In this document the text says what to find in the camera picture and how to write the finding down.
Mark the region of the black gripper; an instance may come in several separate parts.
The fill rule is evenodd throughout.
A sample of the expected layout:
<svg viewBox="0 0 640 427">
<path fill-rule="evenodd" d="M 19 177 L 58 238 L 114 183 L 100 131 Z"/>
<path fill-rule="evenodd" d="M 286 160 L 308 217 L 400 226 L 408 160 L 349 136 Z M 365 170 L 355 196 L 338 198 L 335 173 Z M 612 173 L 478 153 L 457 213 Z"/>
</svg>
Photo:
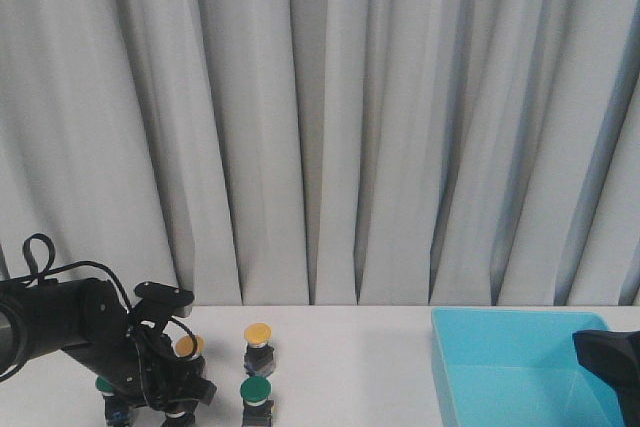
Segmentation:
<svg viewBox="0 0 640 427">
<path fill-rule="evenodd" d="M 136 399 L 136 406 L 153 410 L 193 410 L 208 405 L 216 386 L 206 376 L 176 377 L 173 367 L 180 361 L 171 338 L 154 334 L 147 326 L 132 328 L 127 343 L 133 347 L 132 362 L 125 371 L 104 377 L 116 390 Z"/>
</svg>

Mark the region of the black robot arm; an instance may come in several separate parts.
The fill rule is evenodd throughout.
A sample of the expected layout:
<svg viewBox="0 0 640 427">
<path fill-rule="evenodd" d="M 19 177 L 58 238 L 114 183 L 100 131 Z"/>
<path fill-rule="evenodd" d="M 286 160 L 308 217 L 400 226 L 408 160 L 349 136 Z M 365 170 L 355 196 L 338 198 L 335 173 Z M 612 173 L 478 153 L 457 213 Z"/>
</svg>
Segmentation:
<svg viewBox="0 0 640 427">
<path fill-rule="evenodd" d="M 624 424 L 639 425 L 639 332 L 582 330 L 572 335 L 578 363 L 611 387 Z"/>
<path fill-rule="evenodd" d="M 89 278 L 1 289 L 1 376 L 61 350 L 103 378 L 134 406 L 168 411 L 180 403 L 210 404 L 215 385 L 195 352 L 175 354 L 164 329 L 194 300 L 188 290 L 143 282 L 132 310 L 114 284 Z"/>
</svg>

